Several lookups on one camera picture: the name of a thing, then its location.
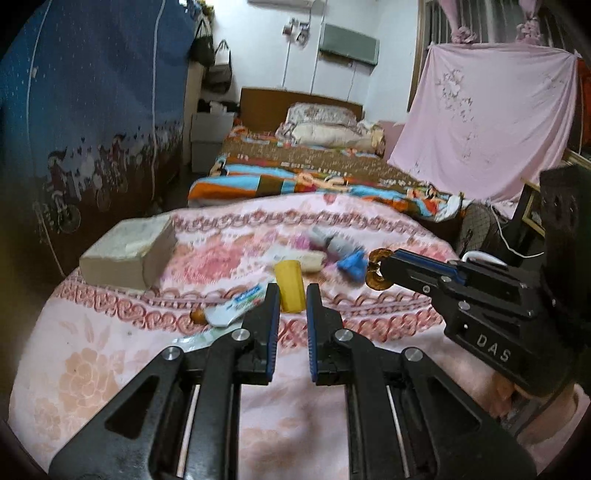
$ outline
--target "hanging bag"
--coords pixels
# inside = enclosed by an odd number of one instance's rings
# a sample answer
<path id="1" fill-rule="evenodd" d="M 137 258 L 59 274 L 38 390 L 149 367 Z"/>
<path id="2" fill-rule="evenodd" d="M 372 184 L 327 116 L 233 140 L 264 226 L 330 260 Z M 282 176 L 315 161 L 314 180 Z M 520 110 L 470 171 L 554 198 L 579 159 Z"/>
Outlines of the hanging bag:
<path id="1" fill-rule="evenodd" d="M 209 26 L 209 20 L 204 15 L 200 16 L 199 26 L 195 39 L 189 48 L 189 61 L 198 61 L 204 67 L 212 66 L 216 61 L 213 51 L 213 35 Z"/>
<path id="2" fill-rule="evenodd" d="M 232 53 L 226 40 L 215 51 L 215 64 L 205 74 L 203 87 L 210 92 L 226 93 L 232 85 Z"/>

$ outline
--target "tissue box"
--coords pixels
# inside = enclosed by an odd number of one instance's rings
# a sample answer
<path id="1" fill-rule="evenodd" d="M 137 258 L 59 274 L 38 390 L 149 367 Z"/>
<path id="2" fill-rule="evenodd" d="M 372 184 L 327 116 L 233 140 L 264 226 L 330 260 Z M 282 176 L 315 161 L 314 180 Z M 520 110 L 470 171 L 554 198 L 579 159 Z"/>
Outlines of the tissue box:
<path id="1" fill-rule="evenodd" d="M 160 277 L 177 239 L 169 215 L 123 220 L 80 257 L 90 285 L 147 290 Z"/>

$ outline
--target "pink floral tablecloth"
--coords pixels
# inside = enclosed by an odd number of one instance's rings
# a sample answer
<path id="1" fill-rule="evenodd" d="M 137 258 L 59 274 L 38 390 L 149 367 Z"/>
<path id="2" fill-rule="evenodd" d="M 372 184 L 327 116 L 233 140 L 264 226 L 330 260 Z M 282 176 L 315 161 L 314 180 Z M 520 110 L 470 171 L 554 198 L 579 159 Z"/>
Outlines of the pink floral tablecloth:
<path id="1" fill-rule="evenodd" d="M 406 248 L 456 258 L 446 243 L 378 203 L 300 194 L 173 212 L 178 245 L 159 285 L 145 293 L 92 287 L 78 271 L 47 301 L 22 355 L 9 424 L 47 469 L 55 453 L 150 359 L 178 337 L 203 334 L 197 306 L 223 303 L 269 278 L 264 253 L 298 245 L 311 225 L 347 235 L 367 251 Z M 376 292 L 334 267 L 309 275 L 347 328 L 386 348 L 423 348 L 477 400 L 492 371 L 443 336 L 429 298 L 401 287 Z M 240 477 L 348 479 L 342 387 L 310 380 L 305 312 L 282 314 L 277 368 L 268 387 L 242 390 Z"/>

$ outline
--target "floral pillow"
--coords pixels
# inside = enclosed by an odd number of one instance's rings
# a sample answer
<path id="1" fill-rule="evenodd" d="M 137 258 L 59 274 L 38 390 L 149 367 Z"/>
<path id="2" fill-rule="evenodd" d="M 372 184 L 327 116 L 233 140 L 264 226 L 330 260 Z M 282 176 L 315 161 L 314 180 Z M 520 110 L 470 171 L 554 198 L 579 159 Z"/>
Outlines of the floral pillow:
<path id="1" fill-rule="evenodd" d="M 357 126 L 355 114 L 348 108 L 318 103 L 295 103 L 287 111 L 286 124 L 302 124 L 313 122 L 325 125 L 343 125 L 354 128 Z"/>

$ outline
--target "colorful bed sheet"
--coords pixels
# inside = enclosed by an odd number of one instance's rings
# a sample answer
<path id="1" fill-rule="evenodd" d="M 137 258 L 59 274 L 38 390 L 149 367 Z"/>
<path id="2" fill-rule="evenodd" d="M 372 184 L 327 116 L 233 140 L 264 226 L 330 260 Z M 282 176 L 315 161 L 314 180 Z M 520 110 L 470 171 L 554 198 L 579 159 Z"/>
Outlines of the colorful bed sheet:
<path id="1" fill-rule="evenodd" d="M 192 205 L 211 205 L 289 193 L 346 193 L 415 217 L 432 217 L 450 195 L 353 149 L 295 146 L 236 127 L 211 174 L 189 192 Z"/>

